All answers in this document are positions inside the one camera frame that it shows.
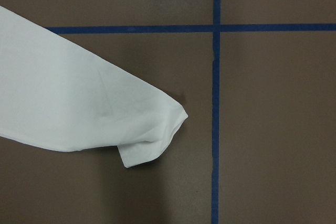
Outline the white long-sleeve printed shirt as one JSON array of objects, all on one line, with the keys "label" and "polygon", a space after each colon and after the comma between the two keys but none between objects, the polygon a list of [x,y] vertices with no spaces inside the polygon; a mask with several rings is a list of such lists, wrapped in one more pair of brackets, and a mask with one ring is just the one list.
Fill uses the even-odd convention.
[{"label": "white long-sleeve printed shirt", "polygon": [[188,115],[160,89],[1,8],[1,136],[58,152],[158,158]]}]

